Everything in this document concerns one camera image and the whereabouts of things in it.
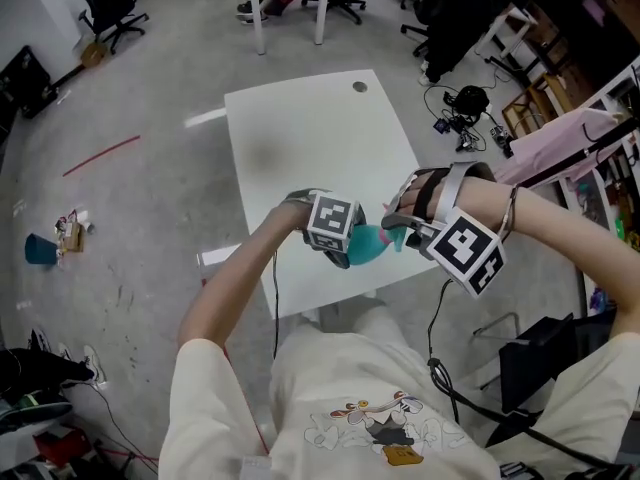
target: velcro strap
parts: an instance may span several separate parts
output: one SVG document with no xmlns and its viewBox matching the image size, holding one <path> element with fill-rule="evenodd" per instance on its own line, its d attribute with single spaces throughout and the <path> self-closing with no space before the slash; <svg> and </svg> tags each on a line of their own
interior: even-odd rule
<svg viewBox="0 0 640 480">
<path fill-rule="evenodd" d="M 418 192 L 418 198 L 413 207 L 413 215 L 415 217 L 420 217 L 426 221 L 431 220 L 427 219 L 427 206 L 429 205 L 429 201 L 431 201 L 433 191 L 447 174 L 449 174 L 449 169 L 435 169 L 431 171 L 431 176 L 429 176 L 429 179 L 427 179 L 425 184 L 422 185 L 420 192 Z"/>
</svg>

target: strap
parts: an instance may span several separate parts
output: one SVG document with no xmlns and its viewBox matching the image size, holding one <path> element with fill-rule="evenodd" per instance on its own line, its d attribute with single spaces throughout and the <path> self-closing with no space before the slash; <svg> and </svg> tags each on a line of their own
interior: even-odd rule
<svg viewBox="0 0 640 480">
<path fill-rule="evenodd" d="M 427 206 L 433 197 L 433 191 L 447 174 L 449 174 L 449 169 L 435 169 L 431 171 L 431 176 L 429 176 L 425 184 L 422 185 L 420 192 L 418 192 L 418 198 L 413 207 L 414 216 L 427 220 Z"/>
<path fill-rule="evenodd" d="M 476 163 L 477 162 L 454 162 L 451 164 L 449 176 L 447 176 L 447 181 L 445 181 L 444 187 L 442 187 L 442 193 L 440 194 L 440 199 L 438 199 L 438 206 L 433 215 L 434 222 L 446 224 L 447 215 L 456 204 L 456 198 L 458 197 L 462 180 L 467 175 L 469 168 Z"/>
</svg>

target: teal object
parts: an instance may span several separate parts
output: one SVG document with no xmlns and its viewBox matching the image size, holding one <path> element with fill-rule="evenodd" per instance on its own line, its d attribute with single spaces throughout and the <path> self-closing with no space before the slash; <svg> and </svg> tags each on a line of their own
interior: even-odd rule
<svg viewBox="0 0 640 480">
<path fill-rule="evenodd" d="M 347 257 L 351 265 L 364 265 L 380 256 L 389 244 L 396 252 L 402 250 L 407 228 L 382 229 L 380 226 L 363 224 L 354 226 Z"/>
<path fill-rule="evenodd" d="M 24 255 L 32 265 L 55 265 L 58 246 L 46 238 L 31 233 L 24 244 Z"/>
</svg>

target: cable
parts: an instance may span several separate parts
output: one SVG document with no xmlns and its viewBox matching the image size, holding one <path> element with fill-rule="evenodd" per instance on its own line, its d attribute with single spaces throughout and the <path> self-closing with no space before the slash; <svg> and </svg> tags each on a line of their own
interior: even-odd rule
<svg viewBox="0 0 640 480">
<path fill-rule="evenodd" d="M 489 114 L 489 112 L 487 112 L 486 110 L 482 112 L 483 114 L 487 114 L 487 116 L 489 116 L 489 119 L 491 119 L 493 121 L 493 124 L 495 124 L 496 126 L 500 126 L 502 127 L 502 125 L 498 124 L 498 121 L 495 120 L 495 118 Z"/>
<path fill-rule="evenodd" d="M 587 138 L 587 140 L 589 142 L 598 142 L 598 139 L 592 139 L 591 137 L 589 137 L 589 134 L 587 133 L 587 125 L 582 123 L 582 132 L 584 133 L 584 136 Z"/>
<path fill-rule="evenodd" d="M 109 400 L 106 399 L 106 397 L 100 393 L 100 391 L 98 390 L 98 388 L 96 388 L 93 384 L 89 384 L 87 382 L 78 382 L 78 384 L 81 384 L 83 386 L 89 386 L 91 389 L 93 389 L 96 393 L 98 393 L 98 395 L 100 395 L 100 398 L 102 398 L 102 400 L 104 400 L 104 403 L 107 405 L 107 411 L 109 412 L 109 417 L 111 418 L 111 423 L 113 423 L 113 426 L 116 427 L 116 430 L 120 433 L 120 435 L 122 436 L 122 438 L 129 443 L 131 446 L 133 446 L 133 449 L 135 451 L 137 451 L 141 456 L 146 457 L 146 455 L 144 453 L 142 453 L 142 451 L 140 451 L 140 449 L 133 444 L 133 442 L 124 434 L 124 432 L 122 431 L 122 429 L 118 426 L 118 424 L 116 423 L 115 418 L 113 417 L 113 413 L 111 412 L 111 406 L 109 405 Z M 147 469 L 150 469 L 156 476 L 158 475 L 158 471 L 154 468 L 151 467 L 145 459 L 143 459 L 142 457 L 139 458 L 140 462 L 142 462 Z"/>
<path fill-rule="evenodd" d="M 471 133 L 469 130 L 467 130 L 467 133 L 473 138 L 473 142 L 474 142 L 474 146 L 473 148 L 476 151 L 479 151 L 480 153 L 482 153 L 483 151 L 487 150 L 487 140 L 482 136 L 482 134 L 475 129 L 474 126 L 471 127 L 471 129 L 475 132 L 475 134 Z M 484 144 L 484 148 L 483 149 L 479 149 L 478 146 L 475 145 L 476 142 L 480 142 L 482 141 L 482 143 Z"/>
<path fill-rule="evenodd" d="M 431 359 L 433 354 L 433 347 L 431 346 L 431 330 L 433 329 L 433 324 L 436 323 L 436 318 L 438 318 L 438 313 L 440 313 L 440 306 L 442 306 L 442 298 L 444 297 L 444 292 L 447 290 L 447 286 L 449 286 L 453 281 L 451 279 L 447 279 L 445 283 L 440 288 L 440 299 L 438 300 L 438 307 L 436 308 L 436 312 L 431 319 L 431 323 L 427 329 L 427 340 L 429 343 L 429 359 Z"/>
<path fill-rule="evenodd" d="M 429 361 L 427 361 L 427 364 L 429 366 L 431 366 L 432 364 L 432 355 L 433 355 L 433 347 L 431 346 L 431 331 L 433 330 L 433 324 L 436 323 L 436 318 L 438 318 L 438 314 L 440 313 L 440 307 L 442 306 L 442 299 L 444 298 L 444 292 L 447 291 L 447 287 L 452 283 L 453 281 L 451 279 L 447 279 L 444 284 L 442 285 L 442 288 L 440 288 L 440 298 L 438 299 L 438 307 L 436 308 L 436 312 L 433 315 L 433 318 L 431 319 L 431 323 L 429 324 L 429 327 L 427 328 L 427 343 L 429 344 Z M 435 368 L 431 369 L 431 378 L 433 380 L 433 377 L 435 375 Z M 440 372 L 440 375 L 443 376 L 443 378 L 445 379 L 444 382 L 447 383 L 451 383 L 451 377 L 449 376 L 449 372 L 446 370 L 446 368 L 444 368 L 444 366 L 442 366 L 442 371 Z M 453 409 L 453 417 L 456 421 L 456 423 L 460 423 L 460 415 L 458 414 L 458 405 L 456 404 L 456 401 L 449 397 L 451 399 L 451 407 Z"/>
<path fill-rule="evenodd" d="M 509 76 L 508 80 L 503 80 L 502 78 L 500 78 L 498 76 L 498 70 L 499 69 L 502 69 L 502 68 L 500 66 L 496 66 L 496 69 L 493 70 L 493 85 L 492 86 L 483 85 L 483 86 L 480 86 L 480 89 L 487 89 L 487 90 L 491 91 L 491 90 L 495 89 L 496 86 L 498 85 L 498 80 L 500 80 L 503 84 L 506 84 L 508 82 L 511 82 L 511 80 L 513 80 L 513 78 L 511 78 L 511 76 Z"/>
<path fill-rule="evenodd" d="M 431 85 L 431 86 L 427 87 L 427 89 L 424 91 L 424 93 L 422 95 L 422 99 L 424 101 L 425 106 L 427 107 L 427 110 L 436 119 L 441 119 L 440 117 L 438 117 L 435 114 L 435 112 L 433 110 L 431 110 L 431 107 L 429 107 L 429 103 L 427 103 L 427 93 L 431 89 L 433 89 L 434 87 L 440 87 L 440 88 L 444 88 L 444 89 L 449 89 L 450 91 L 453 91 L 456 95 L 459 94 L 460 91 L 458 91 L 457 89 L 454 89 L 453 87 L 449 87 L 448 85 L 440 85 L 440 84 Z M 482 136 L 482 134 L 480 132 L 478 132 L 478 130 L 473 128 L 473 125 L 475 125 L 480 120 L 480 115 L 478 115 L 475 118 L 473 118 L 473 117 L 470 117 L 470 116 L 466 116 L 466 115 L 460 114 L 460 112 L 458 112 L 452 106 L 453 98 L 451 98 L 450 96 L 449 96 L 449 98 L 447 98 L 447 96 L 449 96 L 449 95 L 445 94 L 444 102 L 447 105 L 451 106 L 451 109 L 444 108 L 444 109 L 442 109 L 440 111 L 440 113 L 442 114 L 442 119 L 447 121 L 449 126 L 451 126 L 455 131 L 458 131 L 458 133 L 460 134 L 461 137 L 467 138 L 469 140 L 469 142 L 471 142 L 473 151 L 478 151 L 478 152 L 486 151 L 487 150 L 487 141 L 486 141 L 486 139 Z M 475 134 L 472 133 L 471 131 L 469 131 L 468 129 L 464 129 L 464 128 L 469 128 L 469 127 L 471 127 L 473 129 Z M 477 146 L 477 143 L 479 143 L 479 142 L 482 142 L 484 144 L 482 149 L 478 148 L 478 146 Z"/>
<path fill-rule="evenodd" d="M 434 87 L 441 87 L 441 88 L 444 88 L 444 89 L 449 89 L 450 91 L 455 91 L 455 93 L 456 93 L 456 94 L 458 94 L 458 92 L 460 92 L 460 91 L 458 91 L 457 89 L 454 89 L 453 87 L 449 87 L 448 85 L 439 85 L 439 84 L 433 84 L 433 85 L 430 85 L 430 86 L 429 86 L 429 87 L 427 87 L 427 89 L 424 91 L 424 94 L 422 95 L 422 99 L 424 100 L 424 104 L 426 105 L 427 110 L 428 110 L 429 112 L 431 112 L 431 115 L 432 115 L 433 117 L 435 117 L 436 119 L 440 119 L 437 115 L 435 115 L 435 114 L 433 113 L 433 110 L 431 110 L 431 108 L 429 107 L 429 104 L 427 103 L 427 93 L 428 93 L 431 89 L 433 89 Z"/>
<path fill-rule="evenodd" d="M 527 114 L 526 116 L 522 116 L 520 119 L 518 119 L 518 121 L 516 122 L 516 124 L 513 125 L 513 133 L 516 132 L 516 128 L 518 127 L 518 125 L 524 121 L 525 119 L 527 119 L 528 117 L 535 117 L 535 116 L 540 116 L 544 119 L 544 116 L 542 114 Z M 538 125 L 538 122 L 534 119 L 533 120 L 534 123 L 536 123 L 536 126 Z"/>
<path fill-rule="evenodd" d="M 160 460 L 156 457 L 144 457 L 143 455 L 138 455 L 137 453 L 133 453 L 130 450 L 129 450 L 129 453 L 125 453 L 118 450 L 110 450 L 109 448 L 103 448 L 102 446 L 100 446 L 100 450 L 105 453 L 110 453 L 111 455 L 119 455 L 121 457 L 129 457 L 129 455 L 132 454 L 133 457 L 136 459 L 147 459 L 149 462 L 158 462 Z"/>
<path fill-rule="evenodd" d="M 280 334 L 280 312 L 279 312 L 279 306 L 280 306 L 280 293 L 278 291 L 278 276 L 276 274 L 276 263 L 278 263 L 278 251 L 276 250 L 276 252 L 273 253 L 273 286 L 276 289 L 276 318 L 275 318 L 275 324 L 276 324 L 276 332 L 275 332 L 275 339 L 274 339 L 274 343 L 273 343 L 273 359 L 276 358 L 276 354 L 278 353 L 278 335 Z"/>
<path fill-rule="evenodd" d="M 504 218 L 506 220 L 503 221 L 502 227 L 500 228 L 500 231 L 498 232 L 498 235 L 500 235 L 504 229 L 507 230 L 507 232 L 502 237 L 502 243 L 504 243 L 505 240 L 507 238 L 509 238 L 509 235 L 511 235 L 511 232 L 513 231 L 513 227 L 515 226 L 515 222 L 516 222 L 516 197 L 518 196 L 518 189 L 519 188 L 520 188 L 520 185 L 518 183 L 516 183 L 511 188 L 511 194 L 509 195 L 509 203 L 508 203 L 508 206 L 507 206 L 507 211 L 504 214 Z"/>
<path fill-rule="evenodd" d="M 127 450 L 130 453 L 133 453 L 134 455 L 136 455 L 136 457 L 138 456 L 138 454 L 136 454 L 131 448 L 129 448 L 128 446 L 125 446 L 120 441 L 116 441 L 109 434 L 107 434 L 106 432 L 103 432 L 102 430 L 98 429 L 96 427 L 96 425 L 94 423 L 92 423 L 91 421 L 89 421 L 87 418 L 84 418 L 84 417 L 80 416 L 77 413 L 74 413 L 74 417 L 84 421 L 85 424 L 89 425 L 90 427 L 93 427 L 93 432 L 95 432 L 96 434 L 100 434 L 102 437 L 108 439 L 112 443 L 117 444 L 118 446 L 120 446 L 121 448 L 124 448 L 125 450 Z M 156 459 L 155 457 L 146 457 L 146 456 L 144 456 L 144 458 L 149 460 L 149 461 L 152 461 L 152 462 L 158 462 L 160 460 L 160 459 Z"/>
<path fill-rule="evenodd" d="M 442 364 L 438 359 L 433 359 L 431 361 L 433 361 L 434 363 L 434 366 L 432 366 L 432 371 L 438 368 Z M 559 443 L 554 439 L 551 439 L 550 437 L 547 437 L 544 434 L 541 434 L 540 432 L 533 430 L 532 428 L 529 428 L 524 425 L 516 424 L 508 416 L 505 416 L 504 414 L 500 414 L 498 412 L 495 412 L 490 409 L 486 409 L 485 407 L 481 407 L 479 405 L 474 404 L 473 402 L 471 402 L 470 400 L 462 396 L 460 393 L 458 393 L 456 390 L 449 388 L 447 384 L 444 381 L 442 381 L 441 378 L 439 378 L 437 375 L 434 375 L 433 373 L 431 375 L 431 378 L 433 379 L 434 385 L 439 391 L 451 397 L 452 399 L 456 400 L 456 402 L 459 402 L 463 405 L 466 405 L 470 409 L 473 409 L 474 411 L 484 416 L 485 418 L 489 418 L 490 420 L 493 420 L 496 423 L 504 425 L 512 430 L 523 432 L 528 436 L 532 437 L 533 439 L 535 439 L 536 441 L 539 441 L 543 444 L 546 444 L 547 446 L 555 448 L 556 450 L 559 450 L 565 453 L 566 455 L 573 457 L 574 459 L 584 462 L 585 464 L 589 464 L 591 466 L 601 468 L 601 469 L 611 469 L 613 467 L 616 467 L 615 464 L 611 464 L 610 462 L 607 462 L 605 460 L 598 459 L 597 457 L 593 457 L 586 453 L 582 453 L 577 450 L 574 450 L 573 448 L 569 448 L 568 446 L 565 446 L 564 444 Z"/>
</svg>

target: trash on floor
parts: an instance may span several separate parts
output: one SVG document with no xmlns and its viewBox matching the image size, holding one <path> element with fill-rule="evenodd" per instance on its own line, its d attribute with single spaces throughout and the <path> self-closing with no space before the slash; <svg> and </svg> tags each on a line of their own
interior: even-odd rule
<svg viewBox="0 0 640 480">
<path fill-rule="evenodd" d="M 73 210 L 67 217 L 60 217 L 56 222 L 55 230 L 58 235 L 58 247 L 62 254 L 67 252 L 82 252 L 84 250 L 85 232 L 91 232 L 88 228 L 93 225 L 88 221 L 89 212 L 86 210 L 80 212 L 83 222 L 86 222 L 87 228 L 78 222 L 78 212 Z"/>
</svg>

